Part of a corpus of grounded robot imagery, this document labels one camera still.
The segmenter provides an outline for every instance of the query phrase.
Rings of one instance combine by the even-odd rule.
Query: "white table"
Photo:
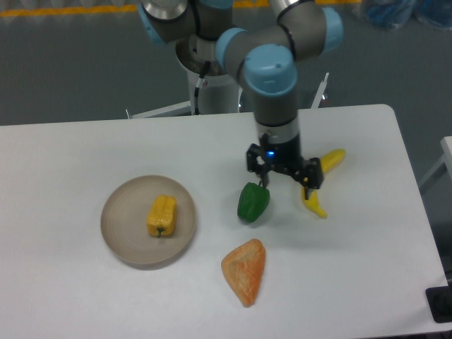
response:
[[[237,219],[257,182],[245,152],[251,114],[0,128],[2,338],[365,338],[451,329],[424,291],[446,285],[392,109],[300,112],[303,155],[345,148],[327,175],[320,220],[289,177],[270,174],[254,226]],[[194,198],[198,226],[172,265],[137,270],[107,248],[100,213],[129,179],[162,174]],[[259,238],[267,263],[245,309],[222,276]]]

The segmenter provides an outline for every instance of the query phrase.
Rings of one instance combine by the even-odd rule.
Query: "cable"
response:
[[[204,67],[201,71],[201,73],[199,74],[199,79],[196,82],[196,87],[195,87],[195,114],[194,115],[200,115],[201,113],[199,112],[199,107],[198,107],[198,96],[199,96],[199,89],[201,88],[201,86],[204,83],[204,76],[207,74],[207,72],[209,72],[210,69],[210,61],[206,61],[204,63]]]

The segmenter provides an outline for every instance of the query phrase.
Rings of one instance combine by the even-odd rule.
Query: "robotic arm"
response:
[[[211,75],[227,73],[240,84],[253,101],[259,137],[259,145],[252,144],[246,153],[248,170],[264,187],[271,170],[290,175],[307,188],[308,199],[312,189],[320,188],[323,173],[318,158],[301,156],[294,62],[338,47],[342,22],[333,9],[312,0],[270,0],[277,24],[249,33],[231,28],[232,3],[147,0],[138,11],[155,42],[192,38],[196,73],[208,62]]]

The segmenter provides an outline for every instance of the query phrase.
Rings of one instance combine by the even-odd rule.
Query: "beige plate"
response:
[[[160,194],[177,200],[176,228],[171,236],[151,237],[146,218]],[[189,192],[166,177],[149,175],[122,184],[102,210],[100,228],[112,251],[128,263],[151,265],[176,256],[190,242],[196,226],[196,211]]]

